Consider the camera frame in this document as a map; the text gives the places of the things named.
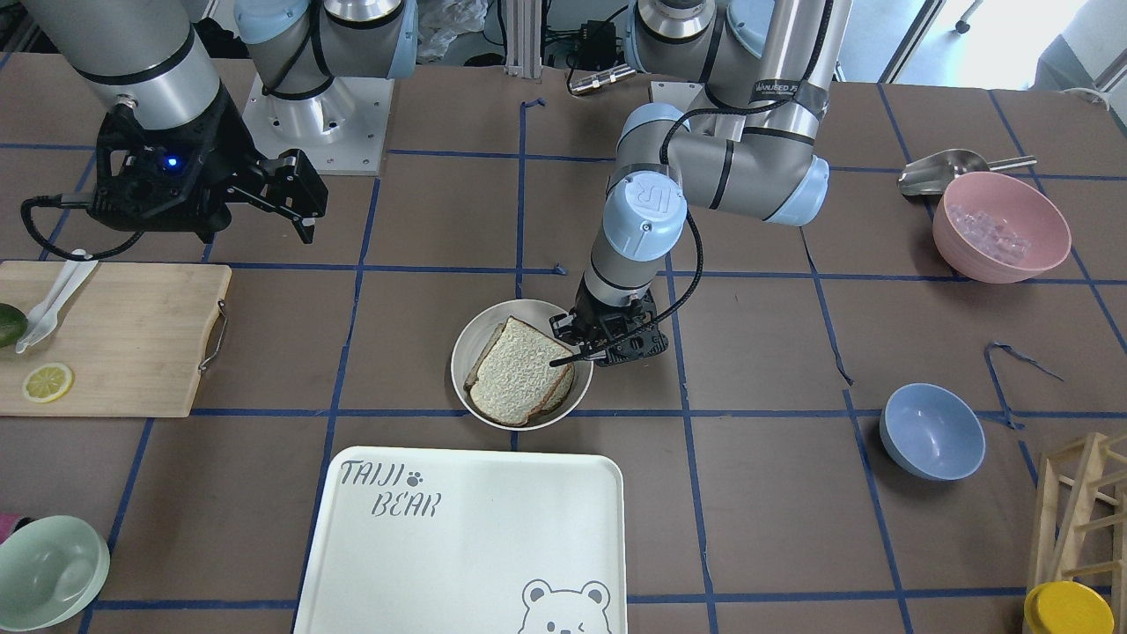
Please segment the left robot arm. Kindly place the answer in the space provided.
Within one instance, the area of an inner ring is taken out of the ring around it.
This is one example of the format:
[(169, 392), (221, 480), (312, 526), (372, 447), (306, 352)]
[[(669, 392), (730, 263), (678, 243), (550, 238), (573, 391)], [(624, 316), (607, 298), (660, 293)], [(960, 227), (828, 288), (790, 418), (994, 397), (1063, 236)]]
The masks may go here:
[(749, 1), (632, 1), (628, 65), (700, 90), (687, 108), (647, 102), (616, 140), (602, 225), (557, 340), (600, 366), (664, 352), (653, 278), (692, 209), (801, 227), (820, 213), (828, 161), (814, 139), (851, 12), (849, 1), (777, 1), (766, 33)]

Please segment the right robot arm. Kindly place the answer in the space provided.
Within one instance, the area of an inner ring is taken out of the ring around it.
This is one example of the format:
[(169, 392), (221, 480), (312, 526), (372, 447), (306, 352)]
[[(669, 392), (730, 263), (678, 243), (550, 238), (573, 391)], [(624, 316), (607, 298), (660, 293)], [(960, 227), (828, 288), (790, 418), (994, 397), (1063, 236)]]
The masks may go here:
[[(106, 109), (92, 191), (34, 196), (20, 206), (32, 240), (74, 262), (119, 255), (148, 232), (193, 233), (208, 244), (230, 224), (230, 203), (285, 217), (309, 244), (328, 189), (307, 144), (358, 132), (343, 80), (409, 77), (417, 57), (415, 1), (238, 1), (239, 39), (270, 124), (287, 143), (270, 158), (256, 148), (180, 1), (25, 7)], [(36, 227), (39, 208), (85, 209), (126, 241), (94, 255), (65, 250)]]

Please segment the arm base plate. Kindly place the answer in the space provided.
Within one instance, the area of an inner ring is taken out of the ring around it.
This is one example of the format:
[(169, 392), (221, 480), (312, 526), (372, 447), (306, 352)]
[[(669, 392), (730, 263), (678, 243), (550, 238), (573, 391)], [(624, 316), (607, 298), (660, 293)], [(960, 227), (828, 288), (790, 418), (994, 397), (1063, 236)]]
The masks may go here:
[(261, 93), (255, 77), (243, 123), (261, 155), (301, 149), (318, 173), (378, 176), (394, 84), (383, 77), (336, 77), (323, 93), (294, 101)]
[(703, 90), (703, 84), (675, 83), (675, 81), (653, 81), (649, 95), (653, 102), (665, 102), (676, 107), (678, 111), (691, 111), (696, 96)]

